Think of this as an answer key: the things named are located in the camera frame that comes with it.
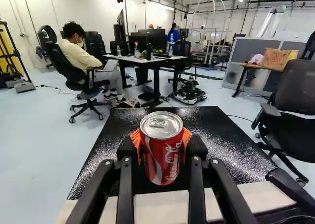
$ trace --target coca-cola can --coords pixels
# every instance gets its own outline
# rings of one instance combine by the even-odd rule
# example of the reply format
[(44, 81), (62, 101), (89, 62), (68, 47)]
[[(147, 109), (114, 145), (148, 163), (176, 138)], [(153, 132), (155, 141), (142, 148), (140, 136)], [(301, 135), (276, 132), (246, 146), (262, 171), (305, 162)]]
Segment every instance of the coca-cola can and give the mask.
[(145, 172), (154, 184), (171, 184), (178, 176), (182, 154), (183, 121), (176, 114), (158, 111), (140, 122)]

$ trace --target person in blue shirt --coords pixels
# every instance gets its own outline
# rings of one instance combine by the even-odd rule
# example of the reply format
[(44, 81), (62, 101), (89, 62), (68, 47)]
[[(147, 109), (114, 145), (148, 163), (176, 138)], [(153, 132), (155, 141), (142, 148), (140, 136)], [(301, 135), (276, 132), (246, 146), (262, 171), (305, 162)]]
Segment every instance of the person in blue shirt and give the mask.
[(170, 47), (172, 46), (173, 55), (176, 55), (176, 52), (177, 52), (177, 48), (176, 48), (175, 43), (176, 43), (176, 41), (180, 40), (179, 33), (175, 29), (175, 27), (176, 27), (176, 23), (174, 22), (172, 24), (171, 30), (168, 32), (167, 39), (166, 39), (166, 41), (168, 42), (168, 51), (169, 51)]

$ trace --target black textured mat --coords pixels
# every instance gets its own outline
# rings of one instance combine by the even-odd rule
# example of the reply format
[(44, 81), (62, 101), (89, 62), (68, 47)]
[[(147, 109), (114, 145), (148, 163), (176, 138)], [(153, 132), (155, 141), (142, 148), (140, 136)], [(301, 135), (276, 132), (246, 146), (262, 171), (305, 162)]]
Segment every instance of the black textured mat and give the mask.
[(198, 134), (208, 148), (207, 159), (219, 158), (236, 184), (265, 180), (276, 164), (218, 107), (159, 107), (115, 109), (109, 116), (68, 199), (78, 199), (98, 164), (116, 158), (116, 149), (125, 136), (139, 128), (141, 119), (153, 111), (169, 111), (179, 115), (184, 126)]

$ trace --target yellow stand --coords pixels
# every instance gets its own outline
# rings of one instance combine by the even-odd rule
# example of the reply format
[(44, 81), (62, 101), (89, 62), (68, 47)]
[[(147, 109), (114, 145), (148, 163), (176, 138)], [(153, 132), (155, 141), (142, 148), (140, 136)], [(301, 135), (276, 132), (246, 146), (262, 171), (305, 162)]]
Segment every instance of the yellow stand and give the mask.
[(5, 43), (7, 50), (9, 51), (8, 53), (6, 52), (3, 43), (0, 41), (0, 46), (1, 46), (1, 48), (0, 48), (0, 67), (1, 67), (3, 72), (12, 73), (10, 68), (8, 68), (8, 71), (6, 70), (8, 62), (9, 62), (9, 64), (14, 64), (16, 69), (19, 71), (19, 73), (22, 74), (22, 72), (23, 72), (22, 67), (21, 67), (20, 62), (18, 61), (17, 57), (11, 57), (13, 62), (11, 62), (10, 58), (7, 58), (8, 62), (5, 58), (1, 58), (1, 56), (3, 56), (3, 55), (13, 54), (13, 47), (11, 46), (10, 42), (8, 41), (7, 33), (6, 33), (4, 25), (0, 24), (0, 29), (3, 30), (3, 32), (2, 31), (0, 32), (0, 35), (1, 35), (2, 39), (4, 40), (4, 43)]

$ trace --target black office chair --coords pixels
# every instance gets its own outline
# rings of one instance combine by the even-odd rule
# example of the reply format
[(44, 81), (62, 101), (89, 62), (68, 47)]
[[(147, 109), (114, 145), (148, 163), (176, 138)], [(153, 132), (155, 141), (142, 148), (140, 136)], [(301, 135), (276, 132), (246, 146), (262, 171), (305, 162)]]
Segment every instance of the black office chair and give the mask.
[(308, 59), (311, 60), (315, 53), (315, 31), (311, 34), (307, 43), (305, 45), (305, 49), (300, 57), (300, 59)]
[(176, 53), (174, 53), (175, 55), (178, 56), (183, 56), (183, 57), (189, 57), (188, 61), (185, 61), (181, 66), (173, 66), (174, 69), (176, 69), (176, 73), (177, 76), (174, 76), (173, 79), (168, 79), (168, 82), (170, 83), (171, 81), (174, 81), (174, 79), (178, 79), (178, 82), (182, 81), (181, 79), (181, 75), (185, 72), (185, 70), (189, 70), (191, 67), (191, 63), (192, 63), (192, 57), (191, 57), (191, 53), (190, 53), (190, 46), (191, 43), (188, 41), (185, 41), (185, 43), (183, 43), (182, 41), (177, 41), (176, 42)]
[[(69, 119), (70, 123), (75, 123), (75, 117), (82, 114), (88, 108), (98, 114), (98, 118), (103, 120), (102, 114), (95, 108), (96, 105), (108, 105), (110, 102), (97, 102), (96, 99), (91, 100), (91, 98), (97, 96), (100, 92), (101, 86), (109, 85), (109, 80), (103, 80), (99, 82), (94, 82), (94, 69), (89, 67), (87, 73), (83, 70), (73, 66), (67, 58), (62, 53), (57, 42), (57, 36), (54, 30), (50, 26), (42, 26), (42, 31), (46, 31), (50, 41), (46, 42), (47, 53), (50, 61), (54, 64), (56, 70), (67, 78), (65, 85), (74, 91), (81, 91), (79, 97), (86, 100), (86, 103), (79, 105), (72, 105), (70, 111), (74, 111), (75, 108), (81, 108), (77, 113), (72, 115)], [(79, 81), (84, 80), (84, 84), (78, 84)]]
[(315, 119), (305, 119), (286, 112), (315, 115), (315, 62), (290, 60), (283, 71), (277, 90), (268, 103), (261, 103), (261, 111), (252, 124), (258, 125), (266, 143), (259, 142), (272, 157), (277, 155), (293, 171), (302, 186), (309, 180), (302, 175), (286, 156), (315, 163)]
[[(47, 54), (47, 42), (50, 41), (48, 34), (46, 33), (46, 31), (43, 29), (44, 26), (42, 26), (39, 31), (37, 32), (37, 35), (39, 37), (39, 41), (40, 41), (40, 45), (36, 48), (36, 51), (39, 51), (42, 53), (45, 62), (47, 62), (48, 54)], [(49, 69), (49, 67), (53, 66), (52, 63), (50, 64), (46, 64), (46, 68)]]
[(90, 55), (99, 59), (103, 64), (106, 64), (107, 60), (104, 58), (104, 55), (106, 55), (105, 44), (98, 32), (85, 32), (85, 45)]

